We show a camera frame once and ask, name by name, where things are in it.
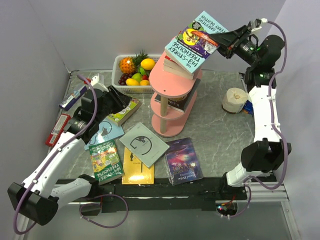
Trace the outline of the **blue 143-Storey Treehouse book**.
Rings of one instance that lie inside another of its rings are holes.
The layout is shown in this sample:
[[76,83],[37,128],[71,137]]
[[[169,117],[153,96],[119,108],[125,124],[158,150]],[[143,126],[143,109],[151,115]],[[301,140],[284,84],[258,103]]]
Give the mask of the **blue 143-Storey Treehouse book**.
[[193,74],[218,48],[210,35],[227,31],[203,11],[165,46],[164,52],[186,72]]

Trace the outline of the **grey Great Gatsby book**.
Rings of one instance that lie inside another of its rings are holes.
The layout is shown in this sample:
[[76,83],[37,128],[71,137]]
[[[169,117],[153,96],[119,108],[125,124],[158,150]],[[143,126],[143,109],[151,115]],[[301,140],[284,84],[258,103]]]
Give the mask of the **grey Great Gatsby book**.
[[119,141],[147,168],[151,168],[169,149],[168,144],[141,122],[125,133]]

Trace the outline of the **red 13-Storey Treehouse book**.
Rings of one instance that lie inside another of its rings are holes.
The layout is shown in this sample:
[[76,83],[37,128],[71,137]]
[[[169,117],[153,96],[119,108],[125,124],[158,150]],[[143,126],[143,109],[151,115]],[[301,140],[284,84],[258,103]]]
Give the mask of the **red 13-Storey Treehouse book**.
[[164,54],[163,65],[169,66],[169,67],[177,69],[177,70],[185,70],[181,66],[179,66],[176,62],[174,62],[169,56],[167,56],[166,53]]

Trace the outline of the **purple shrink-wrapped Robinson Crusoe book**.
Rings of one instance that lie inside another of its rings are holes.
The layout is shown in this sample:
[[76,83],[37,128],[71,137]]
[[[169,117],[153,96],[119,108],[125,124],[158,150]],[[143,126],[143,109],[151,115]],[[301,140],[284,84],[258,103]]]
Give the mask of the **purple shrink-wrapped Robinson Crusoe book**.
[[190,137],[168,141],[165,159],[173,186],[202,179],[203,172]]

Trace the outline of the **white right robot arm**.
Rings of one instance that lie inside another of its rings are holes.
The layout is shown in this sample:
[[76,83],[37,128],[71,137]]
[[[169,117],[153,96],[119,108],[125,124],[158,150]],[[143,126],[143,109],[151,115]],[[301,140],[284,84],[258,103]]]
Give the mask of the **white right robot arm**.
[[254,139],[242,150],[240,163],[222,177],[218,193],[226,200],[236,194],[236,188],[243,187],[251,179],[256,180],[261,174],[277,170],[280,166],[285,172],[292,150],[280,130],[276,76],[282,71],[274,69],[280,56],[288,53],[287,38],[272,34],[262,43],[253,43],[251,39],[256,38],[254,32],[261,29],[264,23],[278,26],[266,18],[258,18],[236,30],[209,35],[223,57],[230,59],[237,55],[249,64],[243,81],[253,108]]

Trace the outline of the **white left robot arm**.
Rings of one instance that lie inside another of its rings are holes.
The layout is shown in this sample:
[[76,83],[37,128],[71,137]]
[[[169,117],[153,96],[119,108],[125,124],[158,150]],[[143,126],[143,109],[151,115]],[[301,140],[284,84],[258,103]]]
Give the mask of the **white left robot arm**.
[[93,201],[98,197],[98,180],[87,174],[58,188],[55,184],[62,170],[98,132],[99,124],[108,115],[125,109],[131,99],[113,86],[88,90],[83,95],[81,105],[43,162],[22,183],[14,182],[9,186],[7,193],[15,217],[21,214],[44,226],[61,207],[80,198]]

